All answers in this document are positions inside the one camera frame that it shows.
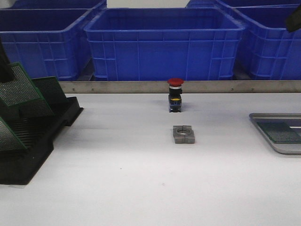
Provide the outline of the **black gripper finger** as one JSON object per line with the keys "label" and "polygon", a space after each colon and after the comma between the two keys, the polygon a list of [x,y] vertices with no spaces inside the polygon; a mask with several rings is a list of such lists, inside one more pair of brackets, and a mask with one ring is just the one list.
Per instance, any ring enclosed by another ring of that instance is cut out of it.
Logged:
{"label": "black gripper finger", "polygon": [[285,20],[286,30],[294,32],[301,28],[301,7],[298,6]]}
{"label": "black gripper finger", "polygon": [[10,60],[4,50],[2,41],[0,41],[0,81],[1,83],[10,82],[14,80],[14,74],[10,68]]}

